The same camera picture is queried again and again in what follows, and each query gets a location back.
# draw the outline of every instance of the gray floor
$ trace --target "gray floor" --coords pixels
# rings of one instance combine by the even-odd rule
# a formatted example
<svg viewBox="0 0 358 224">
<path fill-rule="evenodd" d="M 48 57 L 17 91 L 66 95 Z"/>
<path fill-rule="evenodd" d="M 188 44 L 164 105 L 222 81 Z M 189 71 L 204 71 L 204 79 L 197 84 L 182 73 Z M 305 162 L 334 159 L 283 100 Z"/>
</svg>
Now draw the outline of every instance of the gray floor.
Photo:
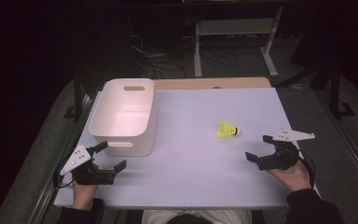
<svg viewBox="0 0 358 224">
<path fill-rule="evenodd" d="M 287 39 L 277 38 L 271 49 L 271 58 L 277 67 L 279 75 L 275 78 L 269 76 L 264 65 L 262 56 L 258 50 L 264 41 L 264 37 L 221 37 L 216 39 L 205 39 L 202 42 L 201 53 L 204 55 L 202 62 L 203 77 L 267 77 L 272 84 L 279 83 L 301 71 L 302 67 L 290 64 L 291 57 L 296 49 L 299 37 Z M 155 65 L 157 72 L 149 66 L 145 77 L 154 78 L 192 78 L 194 77 L 194 65 L 192 62 L 191 48 L 185 51 L 183 58 L 171 60 L 170 58 L 156 58 L 147 60 Z M 277 89 L 282 105 L 294 130 L 315 133 L 316 138 L 309 141 L 301 141 L 299 145 L 307 152 L 316 164 L 317 187 L 322 197 L 337 204 L 346 223 L 358 223 L 358 165 L 351 157 L 348 139 L 344 138 L 338 127 L 344 126 L 353 142 L 358 147 L 358 92 L 345 78 L 341 79 L 340 100 L 349 103 L 355 117 L 346 117 L 341 121 L 335 120 L 328 109 L 326 109 L 329 90 L 313 91 L 310 88 L 312 76 L 299 80 L 290 88 Z M 72 83 L 62 91 L 53 106 L 48 119 L 45 122 L 38 138 L 35 140 L 32 151 L 37 153 L 48 153 L 49 150 L 59 151 L 65 136 L 74 128 L 74 123 L 63 119 L 66 108 L 73 104 Z M 54 163 L 57 158 L 49 159 L 46 163 Z M 24 182 L 24 176 L 29 176 L 30 171 L 24 171 L 24 167 L 36 166 L 37 161 L 27 160 L 16 180 L 18 185 Z M 10 204 L 21 194 L 34 191 L 34 195 L 40 195 L 41 186 L 34 189 L 14 187 L 9 193 L 5 203 Z M 21 209 L 26 217 L 29 210 L 33 210 L 34 203 L 27 203 Z M 284 223 L 287 209 L 264 211 L 266 223 Z M 23 219 L 16 219 L 16 209 L 13 211 L 1 211 L 0 223 L 24 223 Z M 60 209 L 54 205 L 50 206 L 44 219 L 44 223 L 55 223 Z M 104 223 L 113 223 L 117 217 L 117 210 L 107 208 L 103 218 Z M 118 223 L 125 223 L 126 212 L 121 213 Z"/>
</svg>

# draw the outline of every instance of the white plastic bin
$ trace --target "white plastic bin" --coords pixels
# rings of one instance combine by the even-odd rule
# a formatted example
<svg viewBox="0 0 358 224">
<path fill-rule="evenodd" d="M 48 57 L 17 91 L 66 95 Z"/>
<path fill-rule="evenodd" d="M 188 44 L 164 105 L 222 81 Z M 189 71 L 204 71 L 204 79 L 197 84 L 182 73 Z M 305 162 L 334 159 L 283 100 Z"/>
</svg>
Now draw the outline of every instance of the white plastic bin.
<svg viewBox="0 0 358 224">
<path fill-rule="evenodd" d="M 105 83 L 89 132 L 98 142 L 108 143 L 108 156 L 142 157 L 151 152 L 158 114 L 153 96 L 154 81 L 148 78 Z"/>
</svg>

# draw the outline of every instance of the white table surface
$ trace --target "white table surface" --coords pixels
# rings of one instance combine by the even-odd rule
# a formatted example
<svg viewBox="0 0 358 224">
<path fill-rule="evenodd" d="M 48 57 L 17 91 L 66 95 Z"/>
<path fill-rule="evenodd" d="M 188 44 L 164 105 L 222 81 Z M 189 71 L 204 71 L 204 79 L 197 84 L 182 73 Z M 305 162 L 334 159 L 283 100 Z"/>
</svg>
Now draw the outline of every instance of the white table surface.
<svg viewBox="0 0 358 224">
<path fill-rule="evenodd" d="M 288 190 L 272 175 L 246 160 L 245 152 L 267 156 L 273 145 L 262 135 L 290 130 L 273 88 L 156 91 L 158 123 L 153 150 L 139 158 L 94 155 L 100 169 L 127 160 L 115 184 L 100 186 L 97 197 L 124 209 L 263 209 L 287 206 Z M 98 144 L 89 119 L 79 145 Z M 241 134 L 217 138 L 226 120 Z M 69 183 L 70 174 L 64 182 Z M 60 189 L 54 204 L 71 205 L 72 187 Z"/>
</svg>

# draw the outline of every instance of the person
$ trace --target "person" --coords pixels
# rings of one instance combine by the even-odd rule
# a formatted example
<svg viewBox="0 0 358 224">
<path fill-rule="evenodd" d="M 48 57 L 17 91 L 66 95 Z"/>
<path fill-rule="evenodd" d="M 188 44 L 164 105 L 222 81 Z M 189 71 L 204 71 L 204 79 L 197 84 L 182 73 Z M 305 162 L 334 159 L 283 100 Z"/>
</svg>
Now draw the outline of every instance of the person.
<svg viewBox="0 0 358 224">
<path fill-rule="evenodd" d="M 291 192 L 287 196 L 290 210 L 286 215 L 287 224 L 341 224 L 344 223 L 337 207 L 320 198 L 310 186 L 307 170 L 301 161 L 287 170 L 268 170 Z M 89 224 L 100 217 L 97 213 L 100 204 L 95 203 L 98 186 L 81 186 L 74 182 L 74 202 L 72 208 L 63 208 L 58 223 Z"/>
</svg>

